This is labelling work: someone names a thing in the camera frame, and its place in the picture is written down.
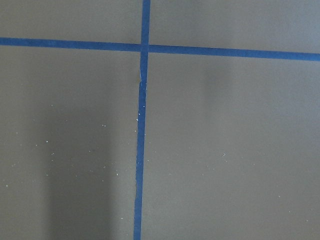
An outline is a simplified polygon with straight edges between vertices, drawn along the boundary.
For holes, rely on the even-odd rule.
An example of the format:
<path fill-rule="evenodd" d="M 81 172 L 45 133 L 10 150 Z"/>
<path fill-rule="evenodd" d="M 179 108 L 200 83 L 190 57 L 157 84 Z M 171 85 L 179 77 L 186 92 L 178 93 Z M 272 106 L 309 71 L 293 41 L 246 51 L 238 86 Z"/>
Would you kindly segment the blue tape line right crosswise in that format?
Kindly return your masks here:
<path fill-rule="evenodd" d="M 233 48 L 210 48 L 210 47 L 194 47 L 194 46 L 171 46 L 171 45 L 153 45 L 153 44 L 147 47 L 143 47 L 140 44 L 135 44 L 135 43 L 116 43 L 116 42 L 1 37 L 0 44 L 2 46 L 102 50 L 102 51 L 120 51 L 120 52 L 141 52 L 142 50 L 145 50 L 147 53 L 160 53 L 160 54 L 280 59 L 280 60 L 297 60 L 297 61 L 312 61 L 312 62 L 318 62 L 320 60 L 320 55 L 318 53 L 250 50 L 250 49 L 233 49 Z"/>

